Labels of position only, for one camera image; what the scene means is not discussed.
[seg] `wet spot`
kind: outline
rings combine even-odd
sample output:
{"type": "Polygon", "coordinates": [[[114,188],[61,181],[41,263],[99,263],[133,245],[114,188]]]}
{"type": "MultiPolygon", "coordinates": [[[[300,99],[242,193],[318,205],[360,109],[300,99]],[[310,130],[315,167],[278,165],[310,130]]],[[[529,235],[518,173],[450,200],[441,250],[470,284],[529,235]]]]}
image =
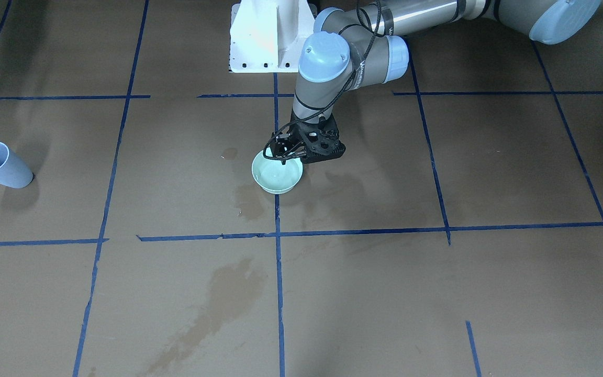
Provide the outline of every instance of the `wet spot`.
{"type": "Polygon", "coordinates": [[[227,148],[224,150],[224,152],[222,152],[222,154],[220,155],[221,158],[225,159],[225,160],[234,160],[237,157],[237,153],[239,151],[236,148],[227,148]]]}
{"type": "Polygon", "coordinates": [[[167,374],[172,368],[178,371],[182,361],[194,354],[201,341],[251,310],[262,295],[265,281],[265,274],[252,268],[251,262],[244,259],[237,265],[226,265],[213,272],[208,284],[208,303],[193,324],[170,338],[155,362],[139,377],[167,374]]]}
{"type": "Polygon", "coordinates": [[[245,184],[234,191],[235,207],[239,209],[239,217],[246,220],[259,219],[264,215],[261,203],[262,189],[258,184],[245,184]]]}

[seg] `black cable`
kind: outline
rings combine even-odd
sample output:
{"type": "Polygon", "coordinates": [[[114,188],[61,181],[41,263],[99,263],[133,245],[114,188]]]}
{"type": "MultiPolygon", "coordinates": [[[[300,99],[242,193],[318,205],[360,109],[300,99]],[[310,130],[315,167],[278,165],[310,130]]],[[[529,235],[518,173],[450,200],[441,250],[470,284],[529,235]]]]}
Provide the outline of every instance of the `black cable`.
{"type": "MultiPolygon", "coordinates": [[[[360,19],[359,17],[359,7],[360,7],[360,0],[356,0],[356,12],[358,12],[358,19],[360,19]]],[[[371,52],[371,47],[374,44],[374,41],[376,40],[376,35],[377,35],[377,31],[378,28],[380,28],[381,26],[381,0],[376,0],[376,7],[378,9],[378,16],[376,17],[376,29],[374,31],[371,31],[371,29],[368,29],[369,31],[372,32],[371,34],[371,40],[369,41],[369,45],[366,47],[366,50],[364,51],[364,56],[362,57],[362,62],[366,61],[366,57],[369,56],[369,52],[371,52]]],[[[339,93],[337,93],[337,95],[333,98],[333,100],[331,100],[325,107],[322,108],[322,110],[318,110],[315,114],[309,115],[306,118],[303,119],[297,119],[295,121],[290,121],[288,124],[285,124],[283,127],[280,127],[280,129],[278,129],[277,132],[275,132],[273,134],[273,136],[271,136],[271,139],[269,139],[266,144],[264,145],[264,148],[262,150],[262,156],[268,160],[275,160],[275,161],[286,161],[286,160],[291,160],[292,155],[287,155],[285,157],[276,157],[276,156],[267,156],[266,155],[266,149],[270,147],[271,143],[273,143],[273,141],[278,138],[278,136],[282,135],[283,132],[290,126],[294,125],[294,124],[299,124],[305,121],[308,121],[310,119],[313,119],[314,117],[317,117],[320,114],[323,114],[327,109],[329,109],[330,107],[332,107],[338,100],[339,98],[341,98],[341,96],[348,91],[348,88],[350,87],[350,84],[352,83],[353,79],[355,78],[355,75],[357,74],[357,69],[354,69],[352,71],[352,73],[350,74],[350,77],[345,81],[344,86],[341,88],[341,90],[339,91],[339,93]]]]}

